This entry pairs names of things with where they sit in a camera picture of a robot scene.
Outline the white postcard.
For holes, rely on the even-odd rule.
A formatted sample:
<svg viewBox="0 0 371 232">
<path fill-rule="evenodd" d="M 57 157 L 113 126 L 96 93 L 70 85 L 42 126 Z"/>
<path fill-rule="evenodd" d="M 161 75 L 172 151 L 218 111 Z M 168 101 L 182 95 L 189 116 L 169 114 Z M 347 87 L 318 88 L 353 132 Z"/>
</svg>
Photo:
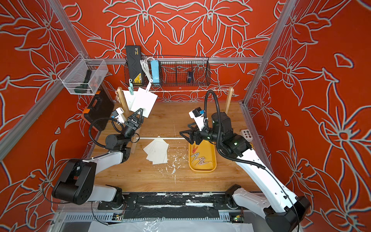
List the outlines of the white postcard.
<svg viewBox="0 0 371 232">
<path fill-rule="evenodd" d="M 129 110 L 132 108 L 132 105 L 135 101 L 135 97 L 136 97 L 136 91 L 134 91 L 132 94 L 129 90 L 124 90 L 123 91 L 123 94 L 124 94 L 124 97 L 125 97 L 125 100 L 126 100 L 126 104 L 129 108 Z"/>
<path fill-rule="evenodd" d="M 168 149 L 169 144 L 167 144 L 162 139 L 155 139 L 149 145 L 147 145 L 143 150 L 147 155 L 154 151 L 166 151 Z"/>
<path fill-rule="evenodd" d="M 156 100 L 156 94 L 139 88 L 135 93 L 135 98 L 133 100 L 133 103 L 129 107 L 129 110 L 135 112 L 139 109 L 143 109 L 143 116 L 145 118 L 148 118 Z"/>
<path fill-rule="evenodd" d="M 153 165 L 164 164 L 168 162 L 168 155 L 166 151 L 154 151 L 146 159 L 151 161 Z"/>
</svg>

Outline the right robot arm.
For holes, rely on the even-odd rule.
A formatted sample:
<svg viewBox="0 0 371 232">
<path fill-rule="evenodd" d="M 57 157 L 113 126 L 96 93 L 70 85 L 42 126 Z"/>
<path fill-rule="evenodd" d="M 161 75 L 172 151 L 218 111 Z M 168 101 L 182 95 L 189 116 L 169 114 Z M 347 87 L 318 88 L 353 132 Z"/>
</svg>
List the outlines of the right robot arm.
<svg viewBox="0 0 371 232">
<path fill-rule="evenodd" d="M 203 141 L 215 145 L 217 152 L 225 159 L 237 163 L 254 181 L 262 197 L 233 185 L 226 191 L 229 200 L 265 219 L 273 232 L 300 230 L 310 202 L 305 196 L 297 196 L 289 190 L 260 160 L 250 142 L 235 133 L 231 119 L 220 110 L 216 93 L 207 91 L 204 108 L 189 112 L 194 123 L 188 130 L 180 132 L 189 144 L 200 145 Z"/>
</svg>

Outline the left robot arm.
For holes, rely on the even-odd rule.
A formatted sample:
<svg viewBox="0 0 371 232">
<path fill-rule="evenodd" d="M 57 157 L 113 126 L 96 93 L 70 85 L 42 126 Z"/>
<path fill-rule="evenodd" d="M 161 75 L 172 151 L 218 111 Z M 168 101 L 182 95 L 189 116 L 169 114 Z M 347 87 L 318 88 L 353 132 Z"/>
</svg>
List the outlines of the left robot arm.
<svg viewBox="0 0 371 232">
<path fill-rule="evenodd" d="M 108 150 L 107 153 L 88 159 L 71 159 L 61 173 L 52 190 L 52 196 L 68 203 L 82 205 L 86 202 L 103 202 L 114 209 L 124 205 L 122 189 L 114 186 L 95 184 L 95 176 L 118 164 L 126 162 L 130 157 L 130 143 L 144 122 L 143 109 L 140 108 L 121 123 L 117 134 L 110 134 L 105 144 L 92 140 L 97 146 Z"/>
</svg>

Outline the teal clothespin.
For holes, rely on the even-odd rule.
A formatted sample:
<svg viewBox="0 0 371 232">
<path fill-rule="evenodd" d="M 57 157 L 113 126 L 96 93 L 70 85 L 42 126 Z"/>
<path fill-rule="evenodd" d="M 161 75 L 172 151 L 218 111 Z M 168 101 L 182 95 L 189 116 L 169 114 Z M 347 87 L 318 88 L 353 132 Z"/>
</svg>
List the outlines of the teal clothespin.
<svg viewBox="0 0 371 232">
<path fill-rule="evenodd" d="M 128 87 L 128 90 L 129 90 L 130 95 L 134 96 L 134 86 L 133 86 L 132 79 L 129 79 L 129 87 Z"/>
</svg>

